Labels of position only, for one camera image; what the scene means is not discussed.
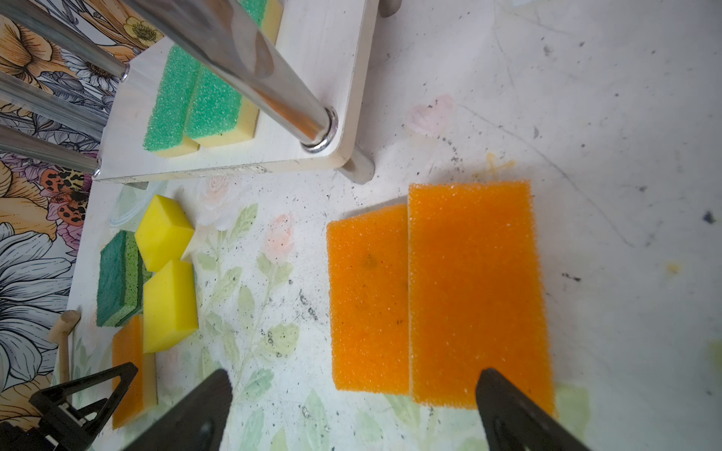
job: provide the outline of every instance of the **floral wallpaper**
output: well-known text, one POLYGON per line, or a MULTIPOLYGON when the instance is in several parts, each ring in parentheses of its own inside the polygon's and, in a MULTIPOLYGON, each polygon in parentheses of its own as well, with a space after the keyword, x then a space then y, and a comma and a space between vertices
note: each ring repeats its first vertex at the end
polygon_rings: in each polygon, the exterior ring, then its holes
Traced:
MULTIPOLYGON (((119 0, 28 0, 127 62, 163 35, 119 0)), ((107 117, 118 79, 0 16, 0 71, 107 117)), ((0 125, 97 154, 85 133, 0 98, 0 125)), ((37 424, 27 401, 51 384, 57 345, 45 338, 67 306, 92 179, 0 153, 0 420, 37 424)))

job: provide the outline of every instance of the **white flower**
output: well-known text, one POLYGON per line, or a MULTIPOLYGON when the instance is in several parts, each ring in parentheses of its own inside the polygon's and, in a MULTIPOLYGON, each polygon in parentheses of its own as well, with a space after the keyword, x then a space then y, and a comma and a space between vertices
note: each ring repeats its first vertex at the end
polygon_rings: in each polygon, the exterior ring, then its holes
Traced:
POLYGON ((239 178, 207 177, 200 179, 198 188, 200 211, 198 224, 214 225, 217 230, 233 227, 243 189, 239 178))
POLYGON ((43 258, 53 242, 48 235, 16 235, 0 224, 0 391, 29 382, 55 367, 58 345, 46 340, 65 310, 70 278, 59 278, 71 264, 43 258))
POLYGON ((65 65, 72 69, 78 78, 106 92, 115 92, 118 89, 118 78, 110 74, 110 72, 83 61, 68 51, 61 51, 61 55, 65 59, 65 65))

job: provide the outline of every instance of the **dark spot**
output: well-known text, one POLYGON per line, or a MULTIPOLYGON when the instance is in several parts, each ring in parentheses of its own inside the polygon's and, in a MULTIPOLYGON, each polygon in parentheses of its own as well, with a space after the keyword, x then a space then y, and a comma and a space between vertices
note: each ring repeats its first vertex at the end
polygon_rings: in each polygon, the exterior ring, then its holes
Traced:
POLYGON ((712 211, 709 210, 707 210, 705 216, 702 216, 702 219, 709 224, 714 224, 715 222, 717 222, 717 219, 715 219, 715 217, 712 215, 712 211))
POLYGON ((562 277, 566 277, 567 279, 572 279, 575 282, 581 282, 582 279, 579 277, 570 276, 569 273, 562 273, 562 277))

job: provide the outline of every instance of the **white shelf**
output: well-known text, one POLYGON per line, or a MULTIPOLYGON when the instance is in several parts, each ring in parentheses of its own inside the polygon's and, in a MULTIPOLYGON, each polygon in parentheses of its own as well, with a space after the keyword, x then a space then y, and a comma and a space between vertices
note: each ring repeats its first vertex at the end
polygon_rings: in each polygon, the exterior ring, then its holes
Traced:
POLYGON ((290 133, 261 113, 250 141, 162 158, 143 149, 148 120, 173 45, 163 38, 131 62, 100 143, 97 180, 117 183, 225 175, 294 172, 342 166, 354 149, 378 0, 288 0, 277 49, 324 106, 339 115, 328 148, 309 154, 290 133))

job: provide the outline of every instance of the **shelf leg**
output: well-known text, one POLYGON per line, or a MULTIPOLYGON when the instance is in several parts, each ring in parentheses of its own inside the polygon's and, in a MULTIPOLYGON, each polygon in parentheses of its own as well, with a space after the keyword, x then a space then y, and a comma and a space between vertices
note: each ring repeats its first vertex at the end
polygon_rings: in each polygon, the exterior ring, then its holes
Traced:
POLYGON ((401 8, 401 0, 378 0, 378 13, 382 17, 391 17, 401 8))
POLYGON ((354 147, 354 152, 351 154, 351 158, 346 162, 345 165, 337 169, 347 179, 354 183, 363 185, 373 178, 373 174, 376 171, 376 166, 373 164, 371 158, 369 158, 358 144, 354 147))

